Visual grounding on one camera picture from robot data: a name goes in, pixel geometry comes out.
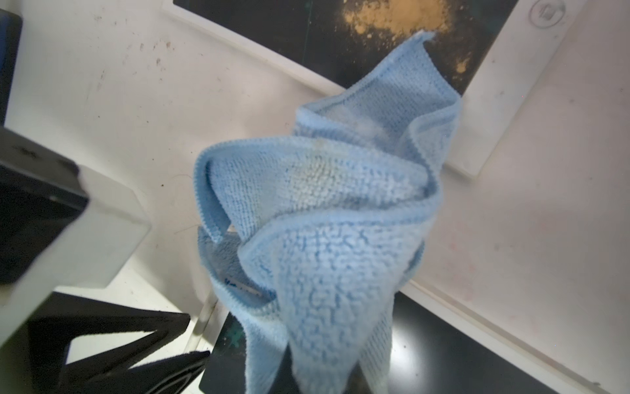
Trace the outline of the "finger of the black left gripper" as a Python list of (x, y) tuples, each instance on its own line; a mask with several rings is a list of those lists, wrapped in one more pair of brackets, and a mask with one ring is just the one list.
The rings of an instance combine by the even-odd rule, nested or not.
[(119, 374), (74, 383), (56, 393), (182, 393), (205, 369), (210, 351), (194, 351), (143, 364)]
[[(119, 373), (178, 338), (189, 324), (185, 313), (140, 310), (54, 292), (27, 324), (32, 374), (35, 379), (95, 379)], [(145, 336), (67, 364), (74, 339), (116, 333)]]

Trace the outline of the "light blue microfiber cloth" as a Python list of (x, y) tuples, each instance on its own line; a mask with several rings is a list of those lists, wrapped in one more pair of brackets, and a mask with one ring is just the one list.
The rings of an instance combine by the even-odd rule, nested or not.
[(418, 32), (341, 95), (297, 110), (289, 136), (205, 149), (193, 171), (199, 255), (244, 328), (244, 386), (387, 392), (395, 294), (442, 201), (461, 110)]

